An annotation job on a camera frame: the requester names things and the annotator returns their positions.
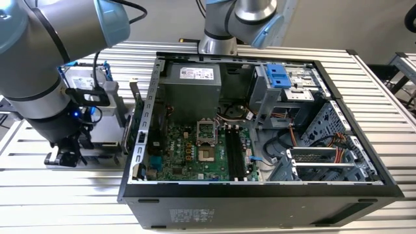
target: white wall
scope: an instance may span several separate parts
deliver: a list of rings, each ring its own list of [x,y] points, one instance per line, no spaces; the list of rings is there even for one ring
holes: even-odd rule
[[[130,0],[147,8],[149,16],[134,24],[130,41],[178,42],[181,38],[202,39],[206,19],[195,0]],[[130,18],[141,12],[126,7]]]
[[[283,46],[355,49],[367,63],[416,52],[405,27],[415,0],[299,0]]]

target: power supply label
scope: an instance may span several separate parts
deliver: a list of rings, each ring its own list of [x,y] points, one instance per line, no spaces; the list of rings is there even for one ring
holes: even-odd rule
[[[175,223],[213,222],[215,209],[171,209]]]
[[[209,79],[214,80],[213,68],[183,67],[181,79]]]

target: metal rail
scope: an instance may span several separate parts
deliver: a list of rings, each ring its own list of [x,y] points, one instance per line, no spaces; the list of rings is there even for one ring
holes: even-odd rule
[[[121,96],[133,103],[130,80],[146,97],[157,51],[195,53],[193,43],[126,42],[103,51],[99,62],[111,64]],[[195,230],[197,233],[338,233],[416,232],[416,127],[398,100],[378,82],[358,56],[345,50],[241,46],[242,56],[315,59],[345,96],[375,150],[405,192],[406,199],[342,228]],[[82,61],[91,62],[93,56]],[[17,122],[0,142],[2,233],[139,232],[129,206],[117,203],[123,171],[47,170],[50,145],[26,122]],[[169,233],[186,231],[173,230]]]

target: white sticker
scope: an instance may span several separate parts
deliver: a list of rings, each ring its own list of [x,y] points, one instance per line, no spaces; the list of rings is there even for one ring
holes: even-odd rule
[[[293,78],[293,83],[303,83],[302,78]]]
[[[94,90],[94,79],[91,77],[73,77],[75,88]]]
[[[255,115],[255,114],[250,111],[249,114],[247,114],[247,116],[246,116],[246,118],[247,118],[249,120],[253,120],[254,115]]]
[[[181,79],[210,79],[214,80],[213,68],[183,67]]]

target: robotic arm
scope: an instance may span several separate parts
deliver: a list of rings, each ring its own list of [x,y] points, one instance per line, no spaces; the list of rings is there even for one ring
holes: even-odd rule
[[[93,126],[81,121],[89,115],[81,107],[94,106],[83,103],[85,94],[102,103],[109,100],[99,87],[91,92],[69,89],[58,66],[127,40],[130,19],[113,0],[53,0],[33,7],[27,1],[0,0],[0,93],[59,147],[59,157],[49,164],[77,167],[81,145],[94,147]],[[237,37],[257,48],[269,46],[283,23],[277,7],[277,0],[207,0],[201,53],[237,55]]]
[[[59,147],[58,165],[75,167],[79,137],[90,137],[91,126],[81,121],[81,103],[58,66],[129,39],[125,7],[110,0],[62,0],[31,8],[25,0],[2,0],[0,31],[0,93]]]
[[[285,23],[278,0],[207,0],[206,35],[199,53],[237,55],[237,39],[265,49]]]

